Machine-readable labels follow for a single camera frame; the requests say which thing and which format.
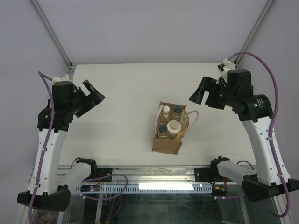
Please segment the clear square bottle front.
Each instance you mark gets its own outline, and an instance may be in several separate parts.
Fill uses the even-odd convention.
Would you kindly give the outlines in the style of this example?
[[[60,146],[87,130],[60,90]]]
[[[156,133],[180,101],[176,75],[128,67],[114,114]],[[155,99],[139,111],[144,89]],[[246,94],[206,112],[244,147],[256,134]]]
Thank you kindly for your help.
[[[169,133],[168,133],[168,129],[167,129],[167,124],[166,123],[160,123],[160,124],[158,124],[157,138],[158,139],[168,139],[169,138]]]

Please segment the beige squeeze tube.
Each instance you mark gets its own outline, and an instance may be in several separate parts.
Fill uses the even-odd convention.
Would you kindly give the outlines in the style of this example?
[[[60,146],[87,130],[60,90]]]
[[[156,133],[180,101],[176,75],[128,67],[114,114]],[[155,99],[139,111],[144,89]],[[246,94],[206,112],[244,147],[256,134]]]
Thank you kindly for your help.
[[[182,138],[184,137],[184,135],[185,135],[185,130],[179,132],[179,133],[173,138],[173,140],[174,140],[174,141],[178,141],[178,142],[180,142],[180,141],[182,140]]]

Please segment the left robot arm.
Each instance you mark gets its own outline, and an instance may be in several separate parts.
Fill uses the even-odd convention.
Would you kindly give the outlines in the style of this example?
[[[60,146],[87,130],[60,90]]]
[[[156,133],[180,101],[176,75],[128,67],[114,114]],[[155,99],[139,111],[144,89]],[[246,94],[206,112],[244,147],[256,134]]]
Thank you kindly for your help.
[[[85,80],[86,95],[72,81],[58,81],[49,89],[47,106],[38,115],[39,145],[28,189],[18,194],[17,202],[34,209],[65,211],[71,193],[83,181],[98,176],[94,159],[79,159],[62,180],[58,180],[59,159],[70,123],[101,103],[105,96]]]

